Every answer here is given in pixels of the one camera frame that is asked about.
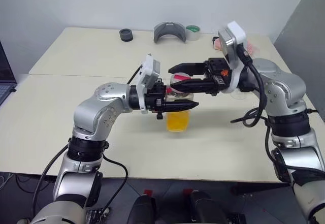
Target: table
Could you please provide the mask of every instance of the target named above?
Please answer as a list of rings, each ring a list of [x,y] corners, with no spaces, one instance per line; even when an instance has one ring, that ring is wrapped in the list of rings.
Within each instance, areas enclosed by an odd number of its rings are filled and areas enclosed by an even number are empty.
[[[29,75],[0,109],[0,171],[40,174],[71,136],[76,106],[109,81],[127,79]],[[183,133],[167,132],[166,121],[152,113],[120,115],[108,137],[107,156],[125,164],[133,178],[278,182],[264,151],[264,123],[252,129],[229,123],[257,105],[253,94],[195,94],[194,100],[200,105]],[[317,114],[310,118],[325,155],[323,122]],[[50,175],[57,174],[60,160]],[[101,171],[104,177],[124,174],[106,162]]]
[[[160,77],[169,79],[168,69],[176,64],[223,57],[212,47],[213,35],[202,34],[199,40],[186,44],[176,37],[162,37],[155,44],[151,31],[133,34],[131,42],[123,42],[115,29],[68,27],[29,73],[129,78],[151,53],[161,63]],[[268,37],[249,35],[248,39],[256,47],[255,57],[285,66]]]

